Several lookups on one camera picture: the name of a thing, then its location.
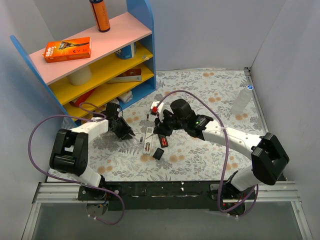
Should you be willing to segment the black remote control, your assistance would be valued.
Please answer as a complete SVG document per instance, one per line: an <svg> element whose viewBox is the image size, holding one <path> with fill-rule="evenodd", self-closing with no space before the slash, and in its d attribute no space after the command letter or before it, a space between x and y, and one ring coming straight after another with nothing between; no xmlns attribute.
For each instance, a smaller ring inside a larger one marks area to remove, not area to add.
<svg viewBox="0 0 320 240"><path fill-rule="evenodd" d="M158 139L159 139L160 146L162 148L166 148L169 146L166 136L159 134Z"/></svg>

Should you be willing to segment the white remote control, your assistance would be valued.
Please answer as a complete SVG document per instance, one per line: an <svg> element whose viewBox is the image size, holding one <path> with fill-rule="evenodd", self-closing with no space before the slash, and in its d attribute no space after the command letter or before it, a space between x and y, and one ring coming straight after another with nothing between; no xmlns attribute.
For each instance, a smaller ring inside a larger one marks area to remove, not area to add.
<svg viewBox="0 0 320 240"><path fill-rule="evenodd" d="M152 134L154 131L153 127L147 127L146 132L145 132L145 137ZM149 155L151 153L151 149L152 149L152 140L153 137L150 137L146 140L144 140L144 145L143 145L143 154L145 155Z"/></svg>

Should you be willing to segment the red AAA battery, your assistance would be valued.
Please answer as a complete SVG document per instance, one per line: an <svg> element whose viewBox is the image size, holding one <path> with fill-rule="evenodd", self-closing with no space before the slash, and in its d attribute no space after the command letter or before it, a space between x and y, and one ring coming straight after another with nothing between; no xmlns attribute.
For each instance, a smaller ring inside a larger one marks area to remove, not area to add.
<svg viewBox="0 0 320 240"><path fill-rule="evenodd" d="M161 138L161 146L162 147L167 147L168 146L168 143L167 143L167 140L165 137L162 137Z"/></svg>

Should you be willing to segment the black battery cover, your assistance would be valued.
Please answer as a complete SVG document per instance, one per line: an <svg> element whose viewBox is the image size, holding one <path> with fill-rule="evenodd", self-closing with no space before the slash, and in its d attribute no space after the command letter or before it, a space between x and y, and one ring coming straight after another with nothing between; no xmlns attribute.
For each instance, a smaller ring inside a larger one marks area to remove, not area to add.
<svg viewBox="0 0 320 240"><path fill-rule="evenodd" d="M161 148L157 148L152 157L156 160L160 160L163 154L164 150Z"/></svg>

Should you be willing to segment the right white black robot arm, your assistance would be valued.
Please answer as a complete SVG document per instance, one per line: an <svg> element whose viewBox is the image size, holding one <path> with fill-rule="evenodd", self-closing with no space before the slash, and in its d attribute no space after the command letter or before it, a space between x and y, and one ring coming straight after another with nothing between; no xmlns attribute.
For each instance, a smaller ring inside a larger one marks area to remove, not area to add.
<svg viewBox="0 0 320 240"><path fill-rule="evenodd" d="M174 130L184 130L189 136L207 142L229 146L251 160L251 166L235 171L222 185L221 195L237 199L248 188L259 183L273 186L290 161L278 138L272 133L264 136L245 133L231 127L224 128L212 117L195 114L189 103L177 99L164 109L154 101L150 113L155 115L153 132L169 137Z"/></svg>

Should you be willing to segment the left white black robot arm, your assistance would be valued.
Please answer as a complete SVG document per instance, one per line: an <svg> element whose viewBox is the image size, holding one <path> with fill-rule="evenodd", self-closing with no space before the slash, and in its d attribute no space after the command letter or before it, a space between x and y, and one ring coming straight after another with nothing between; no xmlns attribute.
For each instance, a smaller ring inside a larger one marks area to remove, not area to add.
<svg viewBox="0 0 320 240"><path fill-rule="evenodd" d="M119 113L121 106L109 102L102 112L81 126L60 129L57 132L49 166L60 173L68 174L78 182L91 185L89 194L95 200L106 196L105 178L88 165L89 143L100 135L112 132L120 140L132 139L135 134Z"/></svg>

